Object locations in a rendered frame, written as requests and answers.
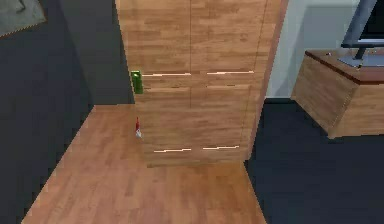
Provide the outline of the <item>green bottle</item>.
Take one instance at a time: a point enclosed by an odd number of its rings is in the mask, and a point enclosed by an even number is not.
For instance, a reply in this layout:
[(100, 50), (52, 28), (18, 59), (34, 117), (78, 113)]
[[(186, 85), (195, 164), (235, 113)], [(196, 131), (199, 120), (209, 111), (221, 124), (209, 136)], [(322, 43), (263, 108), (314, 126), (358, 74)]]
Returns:
[(140, 71), (132, 71), (131, 72), (132, 77), (132, 84), (135, 94), (142, 94), (143, 93), (143, 84), (142, 84), (142, 75)]

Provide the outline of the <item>tall wooden cupboard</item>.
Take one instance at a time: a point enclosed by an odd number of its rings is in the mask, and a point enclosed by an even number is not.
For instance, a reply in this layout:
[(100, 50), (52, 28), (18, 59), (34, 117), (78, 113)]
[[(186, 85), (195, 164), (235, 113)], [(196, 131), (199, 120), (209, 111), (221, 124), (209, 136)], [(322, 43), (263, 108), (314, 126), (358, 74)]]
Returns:
[(150, 166), (250, 157), (289, 0), (115, 0)]

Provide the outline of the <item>wooden television stand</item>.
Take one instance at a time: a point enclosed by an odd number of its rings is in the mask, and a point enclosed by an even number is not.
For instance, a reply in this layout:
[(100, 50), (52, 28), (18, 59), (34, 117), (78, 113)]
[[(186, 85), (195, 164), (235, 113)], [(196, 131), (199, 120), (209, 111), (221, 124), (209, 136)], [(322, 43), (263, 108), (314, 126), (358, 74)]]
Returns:
[(307, 50), (291, 99), (330, 139), (384, 134), (384, 60), (353, 67), (335, 50)]

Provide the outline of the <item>grey television set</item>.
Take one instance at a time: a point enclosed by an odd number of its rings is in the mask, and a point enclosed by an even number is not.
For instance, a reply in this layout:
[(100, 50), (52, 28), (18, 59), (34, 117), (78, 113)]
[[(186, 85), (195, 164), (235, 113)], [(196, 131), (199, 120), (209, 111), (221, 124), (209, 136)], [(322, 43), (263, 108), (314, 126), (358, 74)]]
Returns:
[(384, 0), (360, 0), (352, 17), (342, 48), (357, 48), (339, 61), (351, 67), (384, 67), (384, 53), (366, 54), (370, 48), (384, 48)]

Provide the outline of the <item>grey framed picture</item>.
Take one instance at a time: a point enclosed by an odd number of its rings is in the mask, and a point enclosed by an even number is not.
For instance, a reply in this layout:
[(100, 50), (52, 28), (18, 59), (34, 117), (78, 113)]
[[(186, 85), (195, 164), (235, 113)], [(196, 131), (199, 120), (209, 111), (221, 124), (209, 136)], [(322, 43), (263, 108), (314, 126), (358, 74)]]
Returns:
[(39, 0), (0, 0), (0, 37), (45, 21)]

